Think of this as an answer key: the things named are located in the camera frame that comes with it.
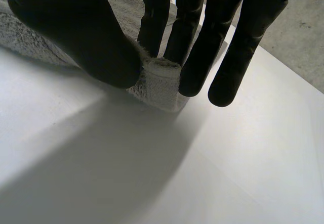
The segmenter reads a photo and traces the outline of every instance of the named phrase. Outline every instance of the fuzzy fabric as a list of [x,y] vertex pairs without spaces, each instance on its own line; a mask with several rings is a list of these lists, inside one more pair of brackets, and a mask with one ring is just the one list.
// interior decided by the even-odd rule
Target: fuzzy fabric
[[[140,80],[127,91],[148,105],[169,112],[179,111],[188,101],[187,97],[178,93],[180,66],[163,58],[148,57],[143,48],[135,42],[144,12],[142,0],[109,0],[109,2],[122,30],[138,48],[143,62],[144,70]],[[174,8],[171,8],[160,55],[165,50],[166,37],[170,34],[174,14]],[[77,66],[61,49],[22,24],[11,12],[7,0],[0,0],[0,45],[45,63]]]

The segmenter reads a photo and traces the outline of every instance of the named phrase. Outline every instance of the folded cloth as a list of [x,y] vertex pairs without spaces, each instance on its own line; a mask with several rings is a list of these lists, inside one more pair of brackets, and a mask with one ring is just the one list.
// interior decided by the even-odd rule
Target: folded cloth
[[[143,63],[136,85],[127,91],[148,105],[177,112],[188,98],[178,93],[181,67],[166,59],[150,58],[136,42],[140,20],[144,13],[142,0],[109,0],[123,32],[134,42]],[[175,19],[171,8],[160,55],[164,52],[170,27]],[[60,48],[22,24],[11,12],[7,0],[0,0],[0,45],[24,56],[59,66],[77,66]]]

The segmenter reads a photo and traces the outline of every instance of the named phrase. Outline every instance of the finger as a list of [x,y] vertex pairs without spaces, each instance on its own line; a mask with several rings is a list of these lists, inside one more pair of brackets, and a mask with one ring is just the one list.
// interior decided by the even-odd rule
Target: finger
[[164,57],[182,65],[197,31],[204,0],[176,0],[177,18]]
[[145,13],[141,20],[138,42],[152,57],[157,57],[169,18],[170,0],[143,0]]
[[243,1],[233,40],[209,89],[209,100],[214,105],[232,103],[266,29],[287,4],[282,0]]
[[87,4],[8,0],[17,18],[70,55],[92,77],[129,88],[140,74],[139,54],[125,37],[107,0]]
[[241,0],[207,0],[201,32],[182,69],[179,92],[196,96],[211,69]]

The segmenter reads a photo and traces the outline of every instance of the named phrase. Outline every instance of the gloved hand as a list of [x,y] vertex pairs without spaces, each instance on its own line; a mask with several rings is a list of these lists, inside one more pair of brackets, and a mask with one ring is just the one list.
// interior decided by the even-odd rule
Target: gloved hand
[[140,57],[107,0],[8,0],[17,18],[69,54],[94,78],[130,88]]
[[[183,66],[179,92],[193,97],[201,90],[242,0],[207,0],[199,37],[185,61],[204,0],[176,0],[177,19],[164,57]],[[144,0],[139,43],[156,57],[168,20],[170,0]],[[243,76],[266,29],[288,0],[243,0],[240,19],[227,54],[209,89],[209,100],[225,107],[235,98]]]

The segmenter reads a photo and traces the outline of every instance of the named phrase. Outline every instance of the concrete floor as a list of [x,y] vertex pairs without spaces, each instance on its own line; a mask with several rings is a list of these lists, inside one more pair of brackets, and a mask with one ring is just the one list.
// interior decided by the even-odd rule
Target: concrete floor
[[[239,12],[233,25],[237,25]],[[290,0],[261,46],[324,93],[324,0]]]

